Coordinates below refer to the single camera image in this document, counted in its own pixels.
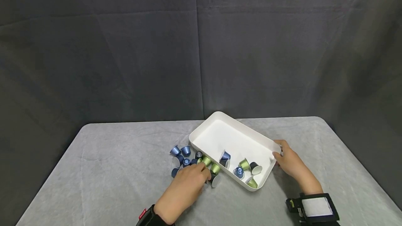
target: black wrist device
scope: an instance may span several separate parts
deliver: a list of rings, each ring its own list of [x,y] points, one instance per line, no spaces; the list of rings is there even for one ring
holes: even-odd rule
[[[329,194],[301,193],[298,199],[287,199],[286,206],[290,213],[298,213],[301,222],[307,225],[339,220],[338,212]]]
[[[152,205],[145,213],[140,215],[140,220],[137,226],[167,226],[164,220],[154,212],[154,205]]]

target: white velcro patch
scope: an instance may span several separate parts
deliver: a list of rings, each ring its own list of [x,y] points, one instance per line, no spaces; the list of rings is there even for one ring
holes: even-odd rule
[[[307,217],[332,216],[334,213],[325,197],[301,200]]]

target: white tray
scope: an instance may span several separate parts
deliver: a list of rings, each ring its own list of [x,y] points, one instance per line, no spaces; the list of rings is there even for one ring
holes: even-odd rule
[[[212,162],[220,166],[221,171],[251,192],[262,188],[274,167],[276,160],[272,152],[281,152],[281,147],[273,140],[222,112],[213,113],[188,138],[194,149],[211,158]],[[228,169],[219,163],[223,150],[231,155]],[[262,166],[262,172],[254,176],[254,180],[258,184],[256,189],[246,184],[246,180],[251,177],[249,170],[244,171],[243,179],[239,179],[233,174],[233,170],[244,158],[247,158],[249,163],[256,162]]]

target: dark fabric backdrop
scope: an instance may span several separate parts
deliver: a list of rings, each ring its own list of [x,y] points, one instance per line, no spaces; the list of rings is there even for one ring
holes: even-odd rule
[[[83,125],[216,110],[324,118],[402,207],[401,26],[402,0],[0,0],[0,225]]]

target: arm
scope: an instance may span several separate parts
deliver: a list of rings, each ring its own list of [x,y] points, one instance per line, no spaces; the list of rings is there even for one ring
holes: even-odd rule
[[[211,172],[204,163],[181,169],[156,202],[155,214],[166,224],[174,224],[183,211],[195,202],[202,192],[205,181],[210,179]]]
[[[307,168],[299,155],[294,152],[285,140],[275,140],[282,147],[283,156],[278,152],[273,152],[273,155],[281,168],[288,175],[292,176],[306,195],[323,194],[320,182],[314,174]],[[314,226],[339,226],[335,221],[328,223],[315,223]]]

